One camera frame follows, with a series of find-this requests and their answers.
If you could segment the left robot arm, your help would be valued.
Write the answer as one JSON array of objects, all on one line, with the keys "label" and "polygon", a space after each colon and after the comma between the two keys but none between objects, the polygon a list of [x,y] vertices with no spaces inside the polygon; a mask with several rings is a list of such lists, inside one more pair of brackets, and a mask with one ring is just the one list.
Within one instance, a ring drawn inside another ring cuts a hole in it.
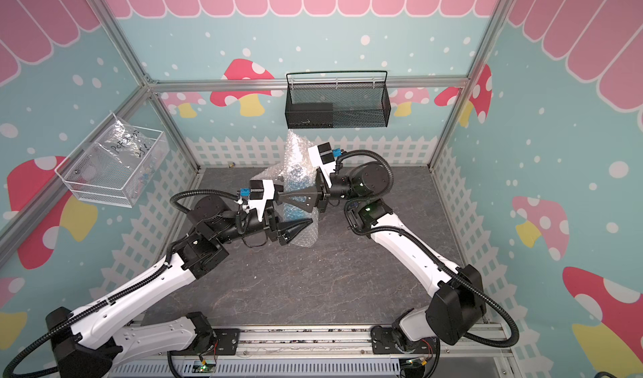
[{"label": "left robot arm", "polygon": [[262,232],[267,240],[286,245],[313,223],[311,218],[284,222],[271,200],[259,211],[239,195],[213,189],[180,192],[170,202],[193,225],[187,237],[169,244],[164,258],[120,289],[85,307],[60,307],[50,313],[47,333],[18,353],[3,376],[17,377],[17,367],[45,343],[52,345],[56,365],[32,372],[33,377],[105,376],[141,342],[117,339],[117,332],[150,306],[216,268],[228,255],[224,244]]}]

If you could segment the clear bubble wrap sheet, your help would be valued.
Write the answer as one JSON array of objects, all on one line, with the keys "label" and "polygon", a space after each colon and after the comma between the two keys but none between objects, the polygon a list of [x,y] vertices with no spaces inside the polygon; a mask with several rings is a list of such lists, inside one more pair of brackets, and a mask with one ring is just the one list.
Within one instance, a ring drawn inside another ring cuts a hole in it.
[{"label": "clear bubble wrap sheet", "polygon": [[[281,162],[263,170],[255,176],[255,179],[273,180],[276,185],[283,185],[284,192],[314,187],[316,168],[312,166],[308,154],[308,148],[311,146],[313,146],[311,141],[289,130]],[[311,224],[304,228],[291,241],[291,244],[298,247],[312,247],[318,239],[319,212],[317,210],[305,212],[286,203],[279,205],[277,209],[286,222],[311,219]]]}]

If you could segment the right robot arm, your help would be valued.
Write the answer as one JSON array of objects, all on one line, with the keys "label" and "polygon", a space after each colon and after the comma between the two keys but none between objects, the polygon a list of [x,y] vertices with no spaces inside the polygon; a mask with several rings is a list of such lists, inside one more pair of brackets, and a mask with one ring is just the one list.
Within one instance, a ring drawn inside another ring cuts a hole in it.
[{"label": "right robot arm", "polygon": [[[461,267],[431,249],[410,231],[384,201],[394,184],[391,166],[373,160],[347,175],[316,172],[314,182],[301,190],[287,192],[279,187],[276,199],[306,212],[321,209],[324,200],[343,202],[351,231],[367,237],[388,250],[422,284],[430,303],[403,313],[392,324],[394,343],[402,352],[425,339],[435,338],[448,345],[461,338],[497,349],[515,346],[520,339],[517,323],[498,302],[485,294],[482,275],[472,265]],[[507,339],[487,339],[471,332],[489,309],[507,324]]]}]

